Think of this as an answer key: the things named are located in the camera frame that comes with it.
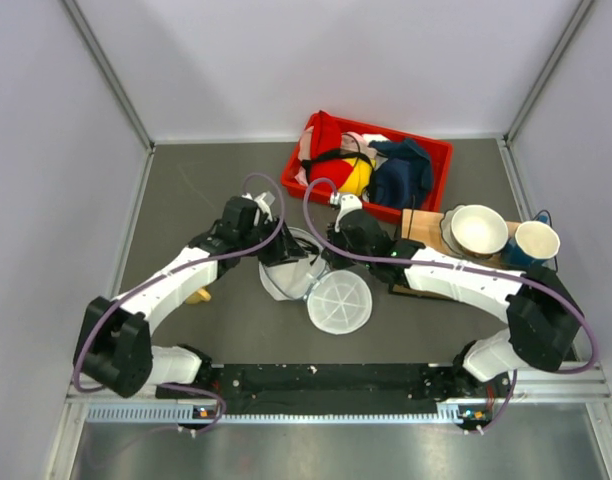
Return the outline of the white mesh laundry bag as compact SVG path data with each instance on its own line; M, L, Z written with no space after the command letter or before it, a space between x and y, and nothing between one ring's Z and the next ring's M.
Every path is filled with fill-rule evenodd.
M303 301L312 324L332 335L362 328L372 314L372 294L367 283L348 270L332 270L322 258L315 237L296 227L289 229L306 257L277 266L259 266L261 283L276 301Z

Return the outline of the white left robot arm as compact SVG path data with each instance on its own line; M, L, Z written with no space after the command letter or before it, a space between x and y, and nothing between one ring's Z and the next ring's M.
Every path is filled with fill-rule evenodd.
M212 387L210 358L189 346L156 347L158 326L193 294L254 257L267 267L308 258L268 193L230 198L222 216L194 237L165 267L132 290L92 300L84 314L74 356L73 383L86 375L123 398L145 386L179 384L191 396Z

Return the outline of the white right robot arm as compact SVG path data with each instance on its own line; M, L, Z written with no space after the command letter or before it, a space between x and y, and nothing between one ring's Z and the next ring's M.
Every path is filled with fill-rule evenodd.
M562 373L582 312L554 270L495 270L460 261L421 242L390 237L361 209L330 223L325 239L327 260L336 269L362 265L390 286L437 294L504 324L455 357L452 380L460 393L476 395L498 375L525 367Z

